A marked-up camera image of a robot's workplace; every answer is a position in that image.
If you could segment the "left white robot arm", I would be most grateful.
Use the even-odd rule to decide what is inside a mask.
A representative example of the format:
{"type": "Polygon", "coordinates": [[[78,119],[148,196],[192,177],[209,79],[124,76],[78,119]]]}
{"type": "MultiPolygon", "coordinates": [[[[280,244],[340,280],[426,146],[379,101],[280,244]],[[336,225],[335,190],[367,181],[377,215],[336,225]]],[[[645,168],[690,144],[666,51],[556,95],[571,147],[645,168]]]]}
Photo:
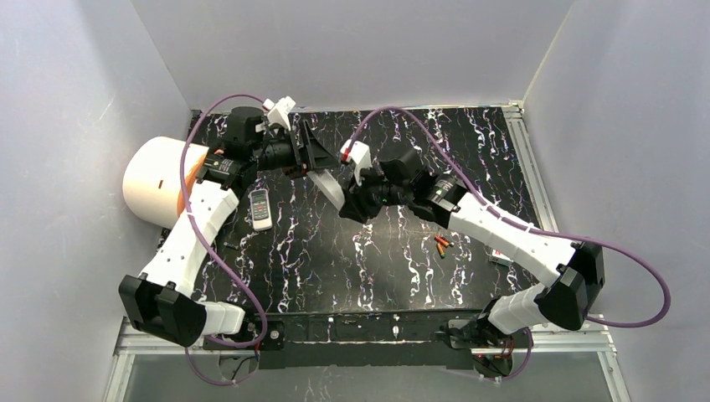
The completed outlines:
{"type": "Polygon", "coordinates": [[[224,135],[209,146],[154,137],[130,160],[122,193],[138,218],[168,230],[156,255],[119,295],[130,324],[182,347],[206,335],[236,334],[244,309],[192,298],[198,271],[218,232],[261,171],[312,179],[337,204],[342,191],[330,170],[338,158],[301,122],[257,107],[234,108],[224,135]]]}

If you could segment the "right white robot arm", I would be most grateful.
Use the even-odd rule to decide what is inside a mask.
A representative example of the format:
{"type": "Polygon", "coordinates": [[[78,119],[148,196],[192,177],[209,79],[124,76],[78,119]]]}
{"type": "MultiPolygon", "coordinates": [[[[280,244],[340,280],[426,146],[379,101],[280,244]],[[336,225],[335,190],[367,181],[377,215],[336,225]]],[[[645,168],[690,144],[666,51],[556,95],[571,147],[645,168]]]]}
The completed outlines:
{"type": "Polygon", "coordinates": [[[478,199],[456,176],[432,172],[414,149],[373,168],[367,145],[346,142],[341,159],[354,166],[341,217],[365,223],[384,206],[403,205],[502,252],[537,279],[491,301],[472,326],[475,334],[502,337],[544,323],[570,331],[583,326],[605,278],[600,247],[538,234],[534,225],[478,199]]]}

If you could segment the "white slim remote control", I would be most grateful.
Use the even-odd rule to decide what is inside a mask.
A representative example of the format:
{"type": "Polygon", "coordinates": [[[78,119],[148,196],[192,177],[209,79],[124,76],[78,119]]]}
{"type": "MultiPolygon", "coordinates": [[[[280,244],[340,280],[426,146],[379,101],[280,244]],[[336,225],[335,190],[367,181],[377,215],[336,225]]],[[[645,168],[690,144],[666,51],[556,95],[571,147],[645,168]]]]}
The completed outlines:
{"type": "Polygon", "coordinates": [[[316,185],[323,193],[333,207],[340,211],[344,206],[346,199],[341,185],[327,170],[308,172],[307,177],[316,185]]]}

